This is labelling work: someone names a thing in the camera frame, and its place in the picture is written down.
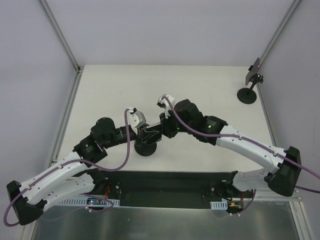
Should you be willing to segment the black phone stand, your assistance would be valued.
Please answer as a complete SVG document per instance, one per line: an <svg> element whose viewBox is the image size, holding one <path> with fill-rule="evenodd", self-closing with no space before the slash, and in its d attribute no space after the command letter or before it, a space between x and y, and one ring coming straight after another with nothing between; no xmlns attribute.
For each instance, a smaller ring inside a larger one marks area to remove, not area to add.
<svg viewBox="0 0 320 240"><path fill-rule="evenodd" d="M257 94L253 90L253 88L258 83L262 84L263 81L264 81L263 75L258 74L258 73L255 73L254 75L252 75L249 78L248 83L246 84L246 85L248 85L249 83L251 83L250 88L244 87L244 88L241 88L240 90L238 90L237 95L236 95L238 100L246 105L253 104L257 100Z"/></svg>
<svg viewBox="0 0 320 240"><path fill-rule="evenodd" d="M153 155L157 150L157 143L152 143L150 145L146 145L144 143L134 143L135 152L143 157L149 157Z"/></svg>

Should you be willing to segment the aluminium frame post left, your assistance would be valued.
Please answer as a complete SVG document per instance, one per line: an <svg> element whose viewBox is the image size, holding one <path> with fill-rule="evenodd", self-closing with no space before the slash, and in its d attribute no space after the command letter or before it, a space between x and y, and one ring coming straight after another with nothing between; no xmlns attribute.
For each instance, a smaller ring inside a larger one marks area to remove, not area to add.
<svg viewBox="0 0 320 240"><path fill-rule="evenodd" d="M68 44L60 26L58 21L55 18L55 15L53 13L53 11L51 10L51 7L48 3L47 0L38 0L37 1L41 7L41 9L44 12L45 17L47 18L58 42L60 43L63 51L65 52L69 62L71 63L72 67L74 68L76 73L79 73L81 70L81 66L78 64L78 61L76 60L70 45Z"/></svg>

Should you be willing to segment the aluminium frame post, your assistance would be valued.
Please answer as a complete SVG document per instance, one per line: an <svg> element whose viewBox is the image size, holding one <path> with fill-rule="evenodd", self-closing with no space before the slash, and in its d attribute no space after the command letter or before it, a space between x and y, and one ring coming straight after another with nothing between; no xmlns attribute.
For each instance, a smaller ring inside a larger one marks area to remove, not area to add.
<svg viewBox="0 0 320 240"><path fill-rule="evenodd" d="M258 58L259 63L254 73L257 73L262 67L262 65L264 64L264 62L267 60L267 57L271 53L272 49L275 47L277 41L280 39L282 33L284 32L285 28L289 24L291 18L293 17L293 15L295 14L295 12L297 11L298 7L301 5L302 2L303 2L302 0L293 0L291 2L283 18L281 19L279 25L277 26L275 32L273 33L272 37L267 43L264 51L262 52L261 56Z"/></svg>
<svg viewBox="0 0 320 240"><path fill-rule="evenodd" d="M65 52L69 62L71 63L72 67L74 68L76 73L79 73L81 70L81 66L78 64L78 61L76 60L70 45L68 44L60 26L58 21L55 18L55 15L53 13L53 11L51 10L51 7L48 3L47 0L38 0L37 1L41 7L41 9L44 12L45 17L47 18L58 42L60 43L63 51Z"/></svg>

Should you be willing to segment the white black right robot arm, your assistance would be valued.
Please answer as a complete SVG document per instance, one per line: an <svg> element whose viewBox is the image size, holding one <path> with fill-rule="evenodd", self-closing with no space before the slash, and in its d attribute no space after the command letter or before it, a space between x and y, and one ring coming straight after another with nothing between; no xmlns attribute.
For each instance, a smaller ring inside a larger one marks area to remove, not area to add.
<svg viewBox="0 0 320 240"><path fill-rule="evenodd" d="M169 95L163 95L157 105L164 109L160 121L168 138L187 133L200 142L231 150L261 166L257 170L231 172L224 183L228 196L234 198L250 189L270 189L284 197L293 195L301 173L297 148L285 149L251 139L226 121L203 115L188 99L175 103Z"/></svg>

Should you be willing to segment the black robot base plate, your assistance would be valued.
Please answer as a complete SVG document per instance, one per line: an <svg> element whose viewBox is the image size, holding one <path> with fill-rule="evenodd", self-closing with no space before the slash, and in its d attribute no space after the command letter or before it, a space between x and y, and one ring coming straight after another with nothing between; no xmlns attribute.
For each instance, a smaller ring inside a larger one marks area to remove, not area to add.
<svg viewBox="0 0 320 240"><path fill-rule="evenodd" d="M227 172L115 171L103 172L108 197L122 207L210 209L212 202L250 199L231 185Z"/></svg>

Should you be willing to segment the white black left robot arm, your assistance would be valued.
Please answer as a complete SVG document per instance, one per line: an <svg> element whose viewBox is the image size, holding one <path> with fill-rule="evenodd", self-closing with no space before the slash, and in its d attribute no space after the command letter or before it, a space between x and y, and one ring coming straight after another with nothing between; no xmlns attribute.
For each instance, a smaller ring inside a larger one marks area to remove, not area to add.
<svg viewBox="0 0 320 240"><path fill-rule="evenodd" d="M125 125L116 127L109 117L100 118L87 137L81 140L62 160L29 180L11 181L6 189L9 205L3 216L7 227L8 213L13 210L17 224L28 225L39 219L56 204L76 195L102 194L106 188L104 172L117 172L128 163L131 142L135 151L143 156L153 155L162 138L162 125L148 125L136 113L125 115ZM124 162L115 168L106 168L98 163L107 156L107 149L126 144Z"/></svg>

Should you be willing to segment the aluminium frame post right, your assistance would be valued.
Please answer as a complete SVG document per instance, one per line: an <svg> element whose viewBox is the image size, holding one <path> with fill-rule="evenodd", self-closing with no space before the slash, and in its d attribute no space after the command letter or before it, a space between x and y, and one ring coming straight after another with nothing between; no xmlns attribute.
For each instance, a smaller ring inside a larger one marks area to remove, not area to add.
<svg viewBox="0 0 320 240"><path fill-rule="evenodd" d="M303 2L302 0L293 0L291 2L283 18L281 19L279 25L277 26L275 32L273 33L272 37L267 43L264 51L262 52L261 56L258 58L259 63L254 73L257 73L262 67L262 65L264 64L264 62L267 60L267 57L271 53L272 49L275 47L277 41L280 39L282 33L284 32L285 28L289 24L291 18L293 17L293 15L295 14L295 12L297 11L298 7L301 5L302 2Z"/></svg>

